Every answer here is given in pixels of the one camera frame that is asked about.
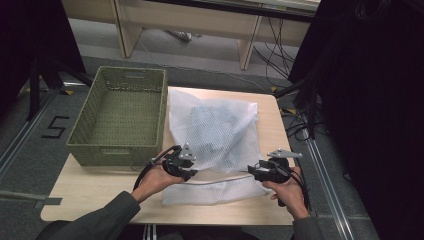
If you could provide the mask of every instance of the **floor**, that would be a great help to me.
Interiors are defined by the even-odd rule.
[[[131,57],[124,59],[121,57],[114,25],[73,19],[70,19],[70,23],[90,75],[95,73],[95,64],[128,63],[132,65],[147,64],[149,66],[166,67],[170,71],[174,71],[173,73],[181,72],[180,74],[188,74],[191,71],[196,72],[196,74],[205,73],[209,87],[217,89],[224,84],[221,82],[223,80],[220,79],[222,75],[225,77],[225,85],[227,87],[245,88],[246,91],[250,92],[270,93],[272,91],[271,86],[281,89],[290,85],[287,80],[282,79],[283,77],[280,73],[269,66],[267,67],[267,64],[256,52],[252,54],[249,68],[241,70],[237,41],[234,39],[193,35],[192,40],[187,43],[162,30],[144,29]],[[270,51],[264,43],[255,43],[255,47],[259,53],[265,55],[266,58],[269,57]],[[284,49],[292,58],[296,57],[298,48],[285,46]],[[94,61],[92,59],[96,59],[96,63],[93,66],[91,66]],[[270,60],[279,66],[283,64],[279,62],[281,58],[275,55],[270,57]],[[192,81],[190,84],[195,84],[194,81],[196,79],[187,79],[187,82],[189,81]],[[86,91],[77,90],[76,94],[84,95]],[[280,99],[278,102],[279,106],[285,109],[292,109],[291,103],[294,96],[295,93]],[[56,98],[60,98],[61,101],[62,98],[64,100],[61,104],[53,101],[54,107],[51,108],[61,109],[66,104],[70,109],[78,109],[80,107],[78,104],[81,104],[72,102],[63,95],[58,95]],[[9,133],[0,138],[0,153],[7,151],[7,147],[14,136],[25,125],[25,119],[22,116],[27,114],[27,100],[28,93],[23,92],[13,112],[9,114],[7,119],[0,122],[0,130]],[[297,118],[297,116],[293,117],[292,114],[282,114],[282,117],[285,128],[289,130],[288,134],[296,130],[296,128],[291,128],[292,126],[303,124],[302,120]],[[317,121],[325,122],[323,116],[318,115],[318,117]],[[303,141],[301,138],[307,136],[303,131],[291,135],[289,141],[293,151],[301,152],[305,156],[299,161],[299,164],[305,173],[305,179],[308,183],[312,214],[319,217],[324,235],[328,239],[378,239],[378,235],[354,186],[343,175],[343,162],[337,154],[337,149],[331,140],[331,136],[326,131],[325,125],[317,126],[316,131],[317,138],[315,141]],[[31,153],[40,151],[36,146],[33,146],[33,148],[31,146],[25,145],[20,154],[23,156],[19,158],[30,159],[33,157]],[[13,163],[7,175],[0,182],[0,220],[2,222],[6,222],[8,216],[16,214],[22,209],[32,209],[32,211],[25,211],[25,214],[20,219],[23,225],[20,226],[21,232],[19,233],[15,233],[17,232],[16,229],[10,229],[16,228],[16,224],[0,224],[0,236],[5,236],[1,237],[2,239],[30,239],[35,237],[37,232],[45,226],[45,223],[39,219],[41,209],[37,207],[37,201],[34,199],[48,195],[51,184],[54,183],[54,177],[50,177],[53,179],[48,180],[48,184],[37,183],[33,178],[28,180],[27,185],[13,184],[13,182],[19,181],[20,174],[25,174],[22,169],[29,171],[28,167],[31,165],[31,162],[25,161],[21,161],[20,165]],[[37,184],[37,187],[41,185],[45,187],[42,187],[40,191],[32,191],[30,189],[31,184]],[[14,198],[5,197],[5,194],[10,192],[19,193],[21,197],[16,198],[16,194]],[[345,218],[337,216],[340,211]],[[284,231],[275,227],[246,228],[245,230],[259,236],[260,239],[288,239],[290,237],[290,234],[288,234],[290,231],[287,228]]]

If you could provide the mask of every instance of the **wooden table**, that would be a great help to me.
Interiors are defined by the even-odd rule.
[[[198,98],[239,99],[258,103],[257,131],[263,159],[277,148],[290,149],[276,100],[271,95],[169,87]],[[165,120],[163,148],[174,145],[169,131],[168,113]],[[69,155],[50,194],[63,198],[60,205],[44,206],[45,221],[75,220],[102,208],[121,191],[131,191],[139,171],[129,167],[81,167]],[[214,206],[161,204],[162,193],[141,204],[141,211],[132,223],[205,224],[205,225],[291,225],[293,218],[286,208],[280,208],[269,196],[261,196]]]

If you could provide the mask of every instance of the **gray carpet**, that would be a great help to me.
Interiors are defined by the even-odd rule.
[[[158,68],[158,66],[155,65],[128,61],[105,60],[90,57],[84,57],[83,60],[88,75],[92,78],[99,66]],[[264,93],[264,90],[260,89],[257,85],[266,91],[270,91],[271,86],[273,86],[265,77],[260,76],[237,75],[237,77],[253,81],[257,84],[255,85],[225,74],[187,71],[174,68],[168,68],[167,71],[168,84],[170,86],[253,93]],[[64,81],[75,81],[66,75],[64,75],[63,78]],[[281,84],[282,86],[288,85],[287,82],[281,82],[281,80],[278,79],[271,79],[271,81]],[[72,90],[74,90],[72,95],[59,94],[48,106],[40,122],[28,139],[28,142],[14,160],[3,179],[1,179],[1,191],[33,194],[35,196],[49,195],[68,156],[65,142],[88,93],[88,88],[85,86],[73,87]],[[293,96],[287,96],[280,99],[278,104],[283,108],[292,108],[292,100]],[[23,124],[23,119],[26,118],[26,107],[27,104],[25,103],[16,104],[11,114],[9,114],[9,116],[13,116],[12,119],[15,120],[12,121],[9,119],[1,123],[1,151],[4,151],[7,143],[11,141],[12,136],[16,135],[19,126]],[[49,124],[55,116],[69,117],[69,119],[59,119],[55,122],[55,125],[65,127],[65,131],[58,139],[43,138],[43,135],[56,135],[58,133],[58,130],[48,129]],[[286,128],[292,123],[293,119],[292,117],[283,118]],[[348,216],[355,238],[378,239],[378,235],[354,187],[349,181],[343,178],[343,164],[337,155],[331,137],[327,136],[326,130],[322,125],[318,126],[317,130],[320,132],[317,133],[317,144],[319,145],[322,158],[325,160],[333,185],[337,190],[342,207]],[[294,137],[290,137],[289,141],[295,152],[301,152],[305,156],[300,160],[300,164],[309,189],[312,210],[320,219],[319,222],[324,235],[327,239],[341,239],[332,213],[328,207],[321,183],[317,177],[315,167],[310,159],[307,145],[305,142],[298,141]],[[29,200],[0,199],[1,239],[34,239],[35,236],[37,236],[46,223],[39,218],[40,209],[34,208],[34,204],[35,201]],[[290,227],[252,226],[245,227],[244,230],[264,240],[290,239],[292,234],[292,229]]]

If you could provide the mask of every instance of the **human hand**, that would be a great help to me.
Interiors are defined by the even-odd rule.
[[[294,177],[300,176],[300,168],[292,168]],[[274,183],[271,181],[265,181],[262,186],[270,188],[276,192],[271,196],[271,200],[280,199],[287,207],[287,211],[293,216],[295,220],[309,217],[308,210],[303,202],[303,193],[299,184],[291,177],[285,183]]]
[[[182,177],[174,177],[169,175],[162,167],[162,161],[158,161],[156,166],[150,169],[141,180],[140,185],[131,195],[141,203],[155,193],[158,193],[168,186],[177,183],[183,183]]]

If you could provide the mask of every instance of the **white plastic bag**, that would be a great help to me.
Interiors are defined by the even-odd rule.
[[[257,103],[170,92],[170,131],[176,144],[190,144],[194,169],[231,173],[257,163],[262,156],[256,121]]]

